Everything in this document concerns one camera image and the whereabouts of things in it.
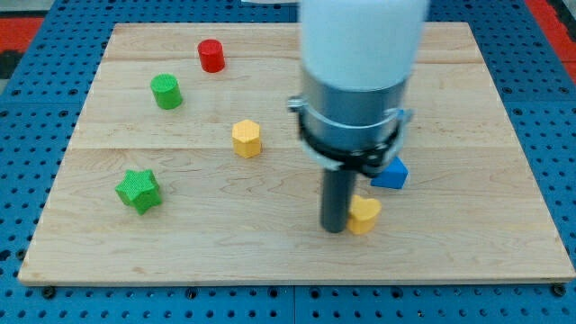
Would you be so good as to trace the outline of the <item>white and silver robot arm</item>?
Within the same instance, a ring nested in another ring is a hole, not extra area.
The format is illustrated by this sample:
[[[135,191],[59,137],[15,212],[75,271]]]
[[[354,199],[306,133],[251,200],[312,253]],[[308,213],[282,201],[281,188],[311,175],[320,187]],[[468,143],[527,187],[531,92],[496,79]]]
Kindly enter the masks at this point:
[[[380,174],[401,150],[402,98],[428,0],[302,0],[299,135],[329,171]]]

